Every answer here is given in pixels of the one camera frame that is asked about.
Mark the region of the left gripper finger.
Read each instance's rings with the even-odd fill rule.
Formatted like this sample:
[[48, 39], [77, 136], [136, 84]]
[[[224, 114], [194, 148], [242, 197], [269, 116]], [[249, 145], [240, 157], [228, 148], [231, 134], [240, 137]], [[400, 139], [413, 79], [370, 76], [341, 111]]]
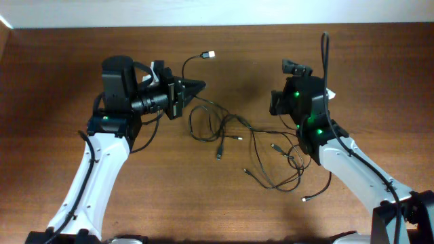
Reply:
[[186, 88], [184, 90], [183, 107], [188, 106], [191, 100], [202, 91], [201, 88]]
[[174, 77], [177, 84], [183, 89], [194, 89], [199, 92], [206, 88], [206, 82], [194, 79], [187, 79], [182, 77]]

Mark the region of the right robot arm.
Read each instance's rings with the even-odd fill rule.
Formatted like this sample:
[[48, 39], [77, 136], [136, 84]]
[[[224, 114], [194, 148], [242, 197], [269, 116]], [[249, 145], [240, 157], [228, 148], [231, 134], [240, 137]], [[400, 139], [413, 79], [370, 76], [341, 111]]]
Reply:
[[371, 233], [343, 232], [329, 243], [432, 243], [433, 191], [416, 192], [379, 167], [326, 109], [335, 96], [319, 77], [289, 77], [271, 92], [270, 113], [289, 115], [303, 153], [328, 170], [362, 202]]

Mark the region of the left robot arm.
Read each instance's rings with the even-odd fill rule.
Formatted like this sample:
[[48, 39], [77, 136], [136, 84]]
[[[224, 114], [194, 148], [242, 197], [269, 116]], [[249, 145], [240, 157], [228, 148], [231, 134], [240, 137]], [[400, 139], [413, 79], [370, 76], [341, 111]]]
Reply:
[[111, 191], [123, 164], [135, 152], [142, 116], [182, 116], [204, 81], [172, 74], [162, 60], [146, 66], [129, 56], [102, 62], [104, 91], [94, 100], [85, 131], [83, 157], [62, 206], [43, 232], [29, 232], [27, 243], [101, 243]]

